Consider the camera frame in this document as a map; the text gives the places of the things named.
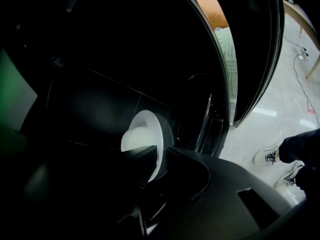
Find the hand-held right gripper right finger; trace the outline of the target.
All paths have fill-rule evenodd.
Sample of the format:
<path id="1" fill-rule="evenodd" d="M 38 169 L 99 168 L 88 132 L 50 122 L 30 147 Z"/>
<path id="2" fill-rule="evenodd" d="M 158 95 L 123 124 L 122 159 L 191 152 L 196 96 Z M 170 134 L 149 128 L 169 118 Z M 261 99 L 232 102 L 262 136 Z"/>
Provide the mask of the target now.
<path id="1" fill-rule="evenodd" d="M 263 239 L 291 211 L 273 187 L 240 165 L 170 146 L 165 206 L 150 240 Z"/>

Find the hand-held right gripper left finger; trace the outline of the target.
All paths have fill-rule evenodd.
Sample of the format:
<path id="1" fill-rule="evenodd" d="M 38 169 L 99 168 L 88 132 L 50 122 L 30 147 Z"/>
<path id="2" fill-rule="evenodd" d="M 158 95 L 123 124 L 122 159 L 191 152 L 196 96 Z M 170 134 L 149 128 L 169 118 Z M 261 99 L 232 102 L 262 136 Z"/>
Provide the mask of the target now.
<path id="1" fill-rule="evenodd" d="M 157 147 L 49 157 L 24 187 L 27 223 L 39 237 L 145 237 L 143 192 Z"/>

